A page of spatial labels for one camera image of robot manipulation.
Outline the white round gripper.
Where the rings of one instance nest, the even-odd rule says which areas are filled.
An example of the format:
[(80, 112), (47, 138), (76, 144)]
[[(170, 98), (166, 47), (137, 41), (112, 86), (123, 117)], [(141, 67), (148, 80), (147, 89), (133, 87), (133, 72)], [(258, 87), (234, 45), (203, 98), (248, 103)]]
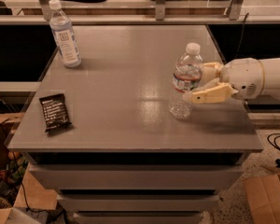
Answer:
[(203, 63), (201, 70), (200, 85), (218, 77), (225, 83), (218, 82), (211, 88), (185, 92), (182, 98), (188, 103), (222, 103), (231, 97), (239, 100), (254, 99), (263, 88), (263, 66), (256, 59), (236, 59), (224, 66), (218, 62)]

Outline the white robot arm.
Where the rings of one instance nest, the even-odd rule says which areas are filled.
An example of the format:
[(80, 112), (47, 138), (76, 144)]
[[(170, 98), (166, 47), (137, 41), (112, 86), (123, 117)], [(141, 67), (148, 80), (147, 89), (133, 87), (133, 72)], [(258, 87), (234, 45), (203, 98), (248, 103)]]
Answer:
[(280, 100), (280, 58), (204, 63), (201, 86), (186, 91), (183, 99), (191, 104), (214, 104), (265, 95)]

